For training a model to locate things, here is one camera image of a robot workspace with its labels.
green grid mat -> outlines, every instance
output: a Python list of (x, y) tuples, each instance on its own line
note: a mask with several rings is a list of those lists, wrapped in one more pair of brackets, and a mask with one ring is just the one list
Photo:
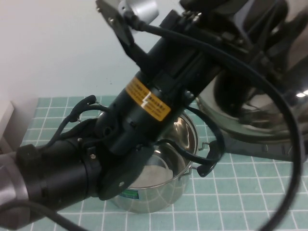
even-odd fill
[[(59, 124), (83, 97), (41, 98), (22, 145), (45, 144)], [(114, 96), (98, 97), (109, 105)], [(199, 144), (215, 139), (196, 115), (186, 112), (196, 125)], [(81, 119), (99, 112), (82, 114)], [(75, 123), (69, 124), (64, 131)], [(203, 150), (199, 155), (205, 156)], [(292, 165), (287, 162), (225, 154), (206, 178), (192, 173), (184, 195), (172, 206), (152, 214), (133, 214), (109, 201), (90, 198), (60, 213), (91, 231), (220, 231), (255, 230), (275, 211), (288, 187)], [(308, 231), (308, 166), (292, 209), (278, 230)], [(44, 218), (23, 231), (60, 231)]]

stainless steel bowl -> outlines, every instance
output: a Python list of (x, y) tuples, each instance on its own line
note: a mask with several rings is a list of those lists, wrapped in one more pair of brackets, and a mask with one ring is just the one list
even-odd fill
[[(197, 131), (186, 114), (182, 114), (162, 136), (177, 142), (186, 151), (196, 154)], [(112, 202), (134, 213), (152, 213), (175, 203), (189, 180), (191, 161), (180, 156), (168, 144), (156, 147), (139, 178)]]

black cable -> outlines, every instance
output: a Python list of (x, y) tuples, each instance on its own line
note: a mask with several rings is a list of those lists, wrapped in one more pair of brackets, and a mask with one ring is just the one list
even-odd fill
[(35, 202), (31, 201), (12, 201), (6, 204), (3, 204), (0, 206), (0, 213), (9, 210), (11, 208), (20, 208), (20, 207), (26, 207), (30, 208), (32, 211), (44, 215), (48, 217), (50, 220), (54, 221), (64, 229), (68, 231), (87, 231), (86, 229), (78, 226), (77, 224), (71, 222), (70, 220), (66, 219), (65, 217), (59, 215), (58, 213), (54, 212), (53, 210), (40, 205)]
[(145, 31), (150, 34), (158, 35), (163, 38), (195, 47), (203, 52), (213, 56), (221, 65), (226, 65), (230, 70), (236, 72), (240, 76), (243, 76), (250, 80), (257, 87), (260, 87), (276, 104), (280, 112), (283, 114), (284, 120), (290, 131), (290, 139), (294, 147), (293, 154), (293, 171), (292, 177), (287, 190), (286, 196), (283, 202), (280, 204), (276, 213), (272, 218), (260, 229), (261, 231), (274, 230), (277, 225), (281, 222), (283, 217), (286, 215), (290, 205), (292, 204), (296, 193), (299, 188), (303, 161), (304, 161), (304, 147), (302, 136), (297, 125), (297, 121), (289, 108), (287, 102), (283, 99), (282, 95), (257, 71), (249, 67), (244, 62), (238, 60), (237, 58), (229, 55), (228, 53), (204, 42), (191, 38), (189, 36), (166, 30), (163, 28), (147, 25), (144, 22), (136, 20), (135, 17), (129, 18), (131, 20), (130, 25), (134, 29), (139, 31)]
[(46, 148), (52, 146), (57, 140), (59, 140), (60, 135), (61, 135), (63, 129), (66, 127), (66, 125), (69, 122), (72, 122), (72, 120), (75, 122), (75, 120), (77, 120), (77, 118), (79, 118), (80, 114), (82, 114), (83, 112), (91, 111), (91, 110), (98, 110), (98, 111), (102, 111), (102, 112), (108, 111), (108, 108), (104, 107), (102, 105), (88, 105), (88, 104), (86, 104), (85, 106), (83, 106), (82, 104), (80, 104), (81, 102), (79, 102), (73, 108), (72, 112), (61, 122), (61, 124), (59, 125), (58, 129), (56, 130), (56, 132), (54, 133), (52, 138), (48, 141), (47, 144), (42, 146), (41, 149), (46, 149)]

